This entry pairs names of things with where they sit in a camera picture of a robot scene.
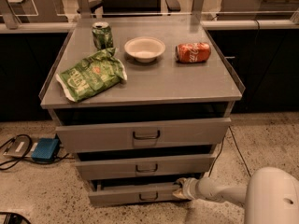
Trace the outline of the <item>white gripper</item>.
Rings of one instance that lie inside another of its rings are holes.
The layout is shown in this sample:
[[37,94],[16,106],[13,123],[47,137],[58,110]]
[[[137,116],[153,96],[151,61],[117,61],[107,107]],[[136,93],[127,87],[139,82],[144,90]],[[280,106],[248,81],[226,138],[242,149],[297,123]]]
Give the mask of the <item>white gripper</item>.
[[175,190],[173,195],[181,200],[196,200],[201,197],[198,184],[199,180],[195,178],[181,177],[175,181],[176,184],[182,186],[181,190]]

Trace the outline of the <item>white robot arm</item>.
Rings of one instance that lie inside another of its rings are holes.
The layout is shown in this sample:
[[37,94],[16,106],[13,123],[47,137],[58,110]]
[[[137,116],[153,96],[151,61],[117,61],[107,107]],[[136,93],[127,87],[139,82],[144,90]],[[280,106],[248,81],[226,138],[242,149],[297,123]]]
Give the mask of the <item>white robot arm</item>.
[[177,183],[173,195],[179,199],[243,207],[245,224],[299,224],[299,181],[281,169],[261,168],[245,187],[224,186],[210,177],[182,177]]

